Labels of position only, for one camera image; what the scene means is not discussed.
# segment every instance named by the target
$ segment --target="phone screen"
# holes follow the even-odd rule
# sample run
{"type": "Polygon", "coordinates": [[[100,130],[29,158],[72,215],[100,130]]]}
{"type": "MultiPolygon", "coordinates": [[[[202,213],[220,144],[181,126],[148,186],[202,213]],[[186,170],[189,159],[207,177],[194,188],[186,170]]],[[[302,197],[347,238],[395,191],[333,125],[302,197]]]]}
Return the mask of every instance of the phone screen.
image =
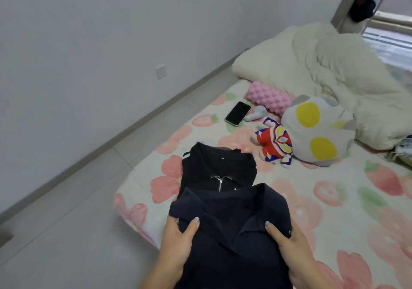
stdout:
{"type": "Polygon", "coordinates": [[[248,114],[250,106],[244,102],[238,102],[236,106],[229,112],[225,120],[234,126],[238,126],[243,118],[248,114]]]}

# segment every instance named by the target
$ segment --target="strawberry print bed sheet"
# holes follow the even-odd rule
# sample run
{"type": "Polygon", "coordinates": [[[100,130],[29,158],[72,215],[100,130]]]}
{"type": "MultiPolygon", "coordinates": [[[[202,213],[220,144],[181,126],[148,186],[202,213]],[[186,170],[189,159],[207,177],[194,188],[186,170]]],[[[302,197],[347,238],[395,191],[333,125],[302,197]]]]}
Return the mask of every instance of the strawberry print bed sheet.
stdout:
{"type": "Polygon", "coordinates": [[[285,169],[262,161],[260,146],[250,141],[264,128],[261,122],[236,128],[224,121],[239,100],[248,103],[243,97],[249,85],[243,80],[232,86],[140,162],[115,195],[118,213],[159,248],[179,192],[183,153],[198,141],[239,148],[255,155],[255,184],[264,182],[286,198],[291,217],[336,288],[411,289],[411,172],[357,144],[331,167],[294,158],[285,169]]]}

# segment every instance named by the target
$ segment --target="cream blanket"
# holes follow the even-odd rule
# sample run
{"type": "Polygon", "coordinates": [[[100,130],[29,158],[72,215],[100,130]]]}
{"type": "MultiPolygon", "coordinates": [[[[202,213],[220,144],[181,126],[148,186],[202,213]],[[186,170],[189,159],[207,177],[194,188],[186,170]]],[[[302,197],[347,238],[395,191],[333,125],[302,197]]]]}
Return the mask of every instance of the cream blanket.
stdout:
{"type": "Polygon", "coordinates": [[[356,138],[391,149],[412,134],[410,94],[356,34],[338,34],[330,23],[291,26],[241,54],[239,77],[298,96],[329,94],[356,120],[356,138]]]}

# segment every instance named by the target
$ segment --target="person's left hand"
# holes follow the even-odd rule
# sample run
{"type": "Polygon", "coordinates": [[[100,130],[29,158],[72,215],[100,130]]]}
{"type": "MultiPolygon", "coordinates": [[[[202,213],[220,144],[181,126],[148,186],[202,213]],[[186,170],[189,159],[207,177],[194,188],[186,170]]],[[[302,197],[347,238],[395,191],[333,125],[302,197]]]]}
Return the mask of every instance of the person's left hand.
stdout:
{"type": "Polygon", "coordinates": [[[170,215],[167,216],[156,267],[168,273],[176,282],[182,277],[183,265],[189,257],[192,240],[198,228],[199,218],[196,217],[190,222],[186,231],[181,233],[176,219],[170,215]]]}

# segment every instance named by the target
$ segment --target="pink textured pillow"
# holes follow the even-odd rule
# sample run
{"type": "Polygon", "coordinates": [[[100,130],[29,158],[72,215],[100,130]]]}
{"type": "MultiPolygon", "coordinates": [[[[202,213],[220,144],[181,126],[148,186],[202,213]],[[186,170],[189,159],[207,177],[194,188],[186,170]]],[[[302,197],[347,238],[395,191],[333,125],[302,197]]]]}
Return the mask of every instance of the pink textured pillow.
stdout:
{"type": "Polygon", "coordinates": [[[283,115],[292,104],[293,97],[259,81],[253,82],[245,95],[247,100],[265,106],[269,111],[283,115]]]}

